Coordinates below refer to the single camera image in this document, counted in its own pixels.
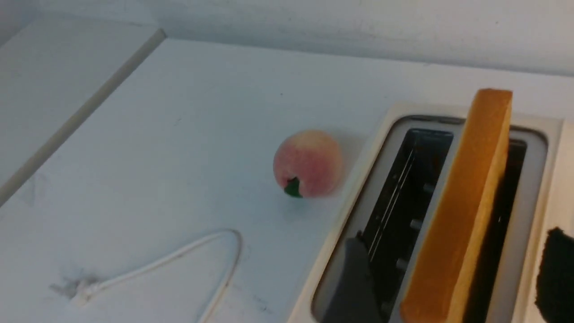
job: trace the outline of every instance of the toaster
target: toaster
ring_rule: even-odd
[[[410,103],[389,109],[348,179],[352,188],[338,224],[290,321],[402,322],[399,305],[467,112]],[[574,198],[566,195],[574,182],[571,123],[513,113],[509,137],[464,322],[543,322],[534,300],[545,231],[557,225],[572,230]]]

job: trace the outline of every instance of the peach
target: peach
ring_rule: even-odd
[[[329,194],[342,171],[339,144],[320,130],[305,130],[290,136],[279,146],[273,159],[275,180],[294,197]]]

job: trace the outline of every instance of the power cord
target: power cord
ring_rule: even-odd
[[[105,281],[98,281],[97,279],[94,278],[84,278],[81,280],[70,281],[65,287],[60,287],[55,284],[52,284],[50,285],[50,289],[62,296],[68,297],[77,306],[84,306],[90,301],[91,298],[101,293],[102,291],[105,291],[114,285],[147,274],[150,271],[165,266],[170,262],[185,256],[188,252],[194,250],[195,248],[223,236],[233,236],[233,238],[235,238],[236,241],[235,244],[236,249],[231,265],[227,267],[224,276],[218,285],[218,288],[215,290],[215,293],[213,294],[213,297],[210,299],[209,304],[207,305],[207,307],[203,311],[203,314],[197,321],[197,323],[205,323],[211,316],[215,306],[219,302],[219,298],[223,294],[224,289],[227,287],[227,284],[229,283],[229,280],[231,279],[231,276],[233,275],[233,272],[237,267],[237,262],[239,260],[239,255],[241,253],[241,235],[239,234],[238,231],[233,229],[222,229],[207,234],[189,243],[188,245],[183,246],[182,248],[176,250],[175,252],[171,253],[166,257],[163,257],[149,265],[143,266],[140,269],[117,276],[116,278],[112,278]]]

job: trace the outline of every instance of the bread slice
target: bread slice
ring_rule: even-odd
[[[476,93],[400,307],[405,323],[460,323],[508,154],[512,92]]]

